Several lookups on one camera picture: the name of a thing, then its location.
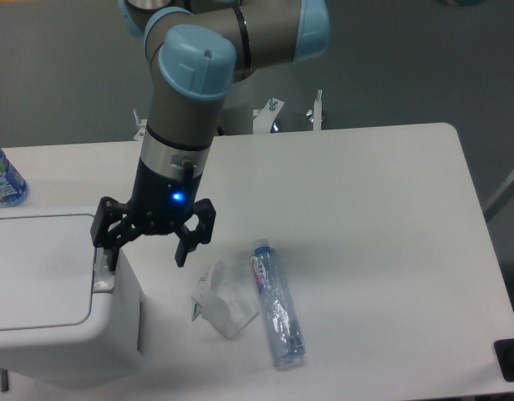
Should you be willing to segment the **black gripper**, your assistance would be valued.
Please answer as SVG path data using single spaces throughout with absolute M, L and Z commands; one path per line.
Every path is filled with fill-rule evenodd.
M 177 166 L 182 176 L 163 176 L 143 160 L 137 166 L 135 182 L 128 203 L 104 196 L 100 199 L 90 228 L 95 248 L 103 248 L 110 272 L 115 272 L 120 249 L 141 235 L 168 235 L 179 238 L 175 261 L 183 267 L 189 253 L 198 245 L 211 242 L 216 210 L 210 199 L 194 203 L 201 176 L 194 176 L 194 166 L 183 160 Z M 197 217 L 190 230 L 186 223 Z

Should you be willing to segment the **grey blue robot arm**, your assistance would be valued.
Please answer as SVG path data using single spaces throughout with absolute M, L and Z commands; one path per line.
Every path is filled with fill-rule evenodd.
M 233 84 L 260 68 L 317 57 L 330 41 L 323 1 L 235 1 L 197 14 L 163 7 L 147 18 L 153 97 L 133 190 L 125 203 L 103 197 L 90 230 L 110 271 L 139 236 L 175 234 L 178 266 L 210 242 L 216 212 L 196 194 Z

